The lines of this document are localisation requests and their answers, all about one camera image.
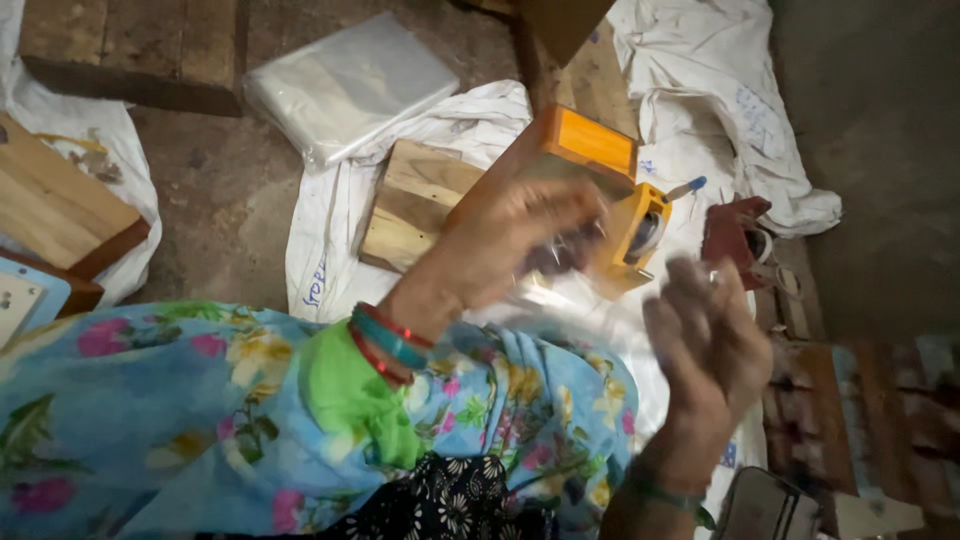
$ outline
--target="dirt floor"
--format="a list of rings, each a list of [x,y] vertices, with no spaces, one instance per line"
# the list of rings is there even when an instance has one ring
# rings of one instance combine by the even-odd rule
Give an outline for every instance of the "dirt floor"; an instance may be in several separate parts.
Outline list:
[[[469,89],[516,79],[507,26],[446,0],[251,0],[248,69],[391,10]],[[131,110],[163,239],[128,303],[198,298],[287,310],[284,254],[303,165],[284,135],[244,118]]]

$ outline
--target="plastic bag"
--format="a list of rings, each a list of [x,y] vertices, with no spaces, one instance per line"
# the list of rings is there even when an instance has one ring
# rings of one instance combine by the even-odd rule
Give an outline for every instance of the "plastic bag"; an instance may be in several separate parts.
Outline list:
[[[244,77],[248,101],[327,168],[460,81],[390,12],[270,61]]]

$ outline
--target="green fabric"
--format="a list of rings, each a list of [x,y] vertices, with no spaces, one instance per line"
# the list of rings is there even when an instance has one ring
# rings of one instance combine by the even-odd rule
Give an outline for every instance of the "green fabric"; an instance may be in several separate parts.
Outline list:
[[[299,351],[300,395],[321,430],[369,437],[377,463],[411,470],[424,447],[394,392],[357,349],[347,320],[319,332]]]

